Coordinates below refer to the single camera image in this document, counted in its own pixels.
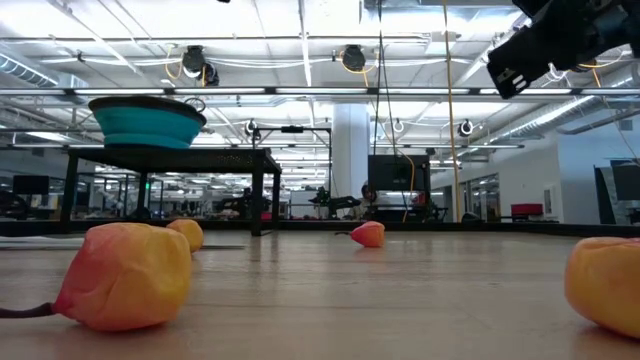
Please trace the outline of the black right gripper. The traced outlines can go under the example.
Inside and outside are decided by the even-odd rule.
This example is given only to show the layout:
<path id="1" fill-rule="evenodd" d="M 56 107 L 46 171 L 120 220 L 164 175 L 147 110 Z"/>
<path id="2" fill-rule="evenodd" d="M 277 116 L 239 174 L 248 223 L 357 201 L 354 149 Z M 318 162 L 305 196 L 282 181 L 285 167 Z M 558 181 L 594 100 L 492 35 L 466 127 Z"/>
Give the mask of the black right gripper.
<path id="1" fill-rule="evenodd" d="M 546 27 L 523 27 L 489 53 L 487 70 L 502 99 L 510 99 L 548 70 L 554 34 Z"/>

